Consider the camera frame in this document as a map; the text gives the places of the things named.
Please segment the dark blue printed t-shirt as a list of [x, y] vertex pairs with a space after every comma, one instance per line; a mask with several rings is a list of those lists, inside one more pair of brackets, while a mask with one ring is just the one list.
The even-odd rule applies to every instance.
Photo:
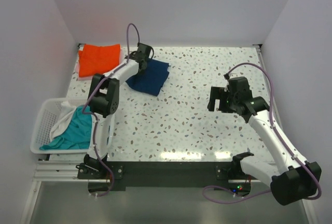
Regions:
[[144, 73], [130, 77], [126, 83], [134, 91], [158, 96], [169, 76], [168, 68], [169, 63], [151, 60]]

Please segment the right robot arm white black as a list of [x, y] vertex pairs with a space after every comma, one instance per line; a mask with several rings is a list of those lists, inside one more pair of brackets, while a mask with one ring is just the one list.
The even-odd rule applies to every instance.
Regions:
[[321, 167], [317, 162], [309, 162], [291, 143], [266, 100], [253, 96], [245, 77], [228, 79], [225, 87], [211, 87], [207, 109], [241, 116], [262, 139], [275, 162], [275, 165], [265, 163], [249, 151], [240, 153], [233, 156], [226, 170], [228, 178], [248, 175], [260, 180], [283, 206], [321, 196]]

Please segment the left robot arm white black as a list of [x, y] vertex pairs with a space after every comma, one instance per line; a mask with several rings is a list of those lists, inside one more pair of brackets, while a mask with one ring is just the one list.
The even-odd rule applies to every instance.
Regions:
[[132, 76], [142, 74], [153, 55], [151, 46], [138, 43], [137, 50], [128, 53], [113, 70], [92, 77], [89, 96], [82, 109], [82, 113], [92, 119], [91, 141], [83, 163], [77, 166], [78, 178], [83, 175], [113, 178], [106, 161], [119, 106], [120, 86]]

